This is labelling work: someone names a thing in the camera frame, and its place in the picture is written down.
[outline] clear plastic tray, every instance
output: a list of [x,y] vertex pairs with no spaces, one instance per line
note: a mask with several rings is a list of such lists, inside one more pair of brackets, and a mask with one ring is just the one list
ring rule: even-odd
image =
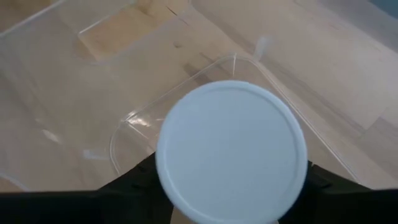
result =
[[[280,91],[267,78],[257,62],[236,54],[223,57],[177,85],[159,99],[141,109],[132,111],[121,121],[109,146],[115,171],[119,175],[123,174],[155,151],[163,120],[179,99],[200,85],[220,80],[241,80],[253,83],[284,100]],[[305,139],[310,143],[307,146],[309,159],[334,173],[354,180],[354,177],[328,151],[297,113],[296,117],[301,124]]]
[[36,1],[0,27],[0,191],[101,187],[225,79],[290,105],[318,165],[398,187],[398,21],[376,1]]

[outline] white circular object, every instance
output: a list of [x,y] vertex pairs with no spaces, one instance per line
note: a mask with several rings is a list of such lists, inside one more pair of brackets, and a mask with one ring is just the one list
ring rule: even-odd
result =
[[269,223],[293,205],[307,172],[289,108],[246,82],[203,85],[167,115],[156,152],[172,203],[197,223]]

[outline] black mount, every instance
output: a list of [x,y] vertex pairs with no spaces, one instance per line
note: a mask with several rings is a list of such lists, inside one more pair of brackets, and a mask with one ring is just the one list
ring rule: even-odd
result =
[[[398,190],[370,190],[308,162],[304,188],[279,223],[398,223]],[[93,191],[0,194],[0,223],[169,224],[173,205],[152,154]]]

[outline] white plastic lid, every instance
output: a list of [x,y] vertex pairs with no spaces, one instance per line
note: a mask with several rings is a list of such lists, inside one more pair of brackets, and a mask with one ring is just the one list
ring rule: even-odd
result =
[[156,152],[160,182],[197,223],[268,223],[293,205],[307,150],[289,108],[246,82],[203,85],[167,115]]

